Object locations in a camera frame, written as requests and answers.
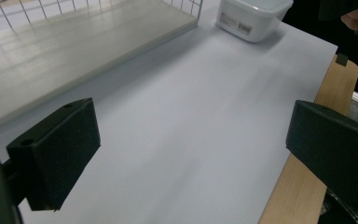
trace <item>black foam pad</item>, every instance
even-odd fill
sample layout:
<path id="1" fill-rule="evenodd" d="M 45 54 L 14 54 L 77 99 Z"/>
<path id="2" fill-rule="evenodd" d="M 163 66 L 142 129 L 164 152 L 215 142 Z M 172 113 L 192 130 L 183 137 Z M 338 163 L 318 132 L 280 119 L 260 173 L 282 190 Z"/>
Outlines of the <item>black foam pad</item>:
<path id="1" fill-rule="evenodd" d="M 287 148 L 345 203 L 358 210 L 358 122 L 296 101 Z"/>
<path id="2" fill-rule="evenodd" d="M 59 108 L 11 142 L 7 152 L 27 180 L 31 209 L 60 209 L 100 143 L 91 98 Z"/>

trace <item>wooden plank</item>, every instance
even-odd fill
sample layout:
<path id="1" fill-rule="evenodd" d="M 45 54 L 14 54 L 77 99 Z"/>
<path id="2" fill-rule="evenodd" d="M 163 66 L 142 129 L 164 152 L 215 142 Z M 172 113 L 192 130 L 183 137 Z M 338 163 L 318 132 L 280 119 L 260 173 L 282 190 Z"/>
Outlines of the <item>wooden plank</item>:
<path id="1" fill-rule="evenodd" d="M 163 1 L 130 0 L 0 33 L 0 124 L 197 21 Z"/>
<path id="2" fill-rule="evenodd" d="M 346 66 L 336 63 L 334 57 L 315 103 L 347 115 L 358 76 L 358 66 L 348 61 Z M 301 161 L 290 155 L 260 224 L 315 224 L 318 222 L 326 186 Z"/>

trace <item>metal grid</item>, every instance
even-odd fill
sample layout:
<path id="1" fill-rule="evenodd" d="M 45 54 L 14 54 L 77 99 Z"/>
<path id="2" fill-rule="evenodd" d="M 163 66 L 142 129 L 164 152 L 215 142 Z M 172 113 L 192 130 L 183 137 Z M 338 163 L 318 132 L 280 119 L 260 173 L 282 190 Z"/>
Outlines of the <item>metal grid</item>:
<path id="1" fill-rule="evenodd" d="M 0 31 L 16 29 L 35 21 L 47 20 L 71 11 L 77 11 L 87 7 L 117 6 L 131 0 L 17 0 L 16 3 L 7 5 L 5 0 L 0 0 Z M 182 11 L 200 18 L 203 0 L 159 0 Z"/>

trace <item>wire rack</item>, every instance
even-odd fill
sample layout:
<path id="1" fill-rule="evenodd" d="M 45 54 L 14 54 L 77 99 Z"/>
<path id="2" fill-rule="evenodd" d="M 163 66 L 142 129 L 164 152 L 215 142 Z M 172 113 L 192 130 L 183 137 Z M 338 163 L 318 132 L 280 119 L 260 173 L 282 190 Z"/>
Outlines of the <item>wire rack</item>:
<path id="1" fill-rule="evenodd" d="M 0 2 L 0 125 L 194 28 L 201 7 L 202 0 Z"/>
<path id="2" fill-rule="evenodd" d="M 128 1 L 131 0 L 0 0 L 0 31 L 48 20 L 71 11 L 106 5 L 116 7 Z M 160 1 L 200 18 L 203 0 Z"/>

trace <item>white box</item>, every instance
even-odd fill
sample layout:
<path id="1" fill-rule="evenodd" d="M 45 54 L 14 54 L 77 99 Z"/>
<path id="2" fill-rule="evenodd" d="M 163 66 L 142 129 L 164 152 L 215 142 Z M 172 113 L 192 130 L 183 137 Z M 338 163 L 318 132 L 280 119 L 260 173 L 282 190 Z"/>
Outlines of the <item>white box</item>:
<path id="1" fill-rule="evenodd" d="M 221 0 L 216 24 L 250 42 L 271 35 L 293 0 Z"/>

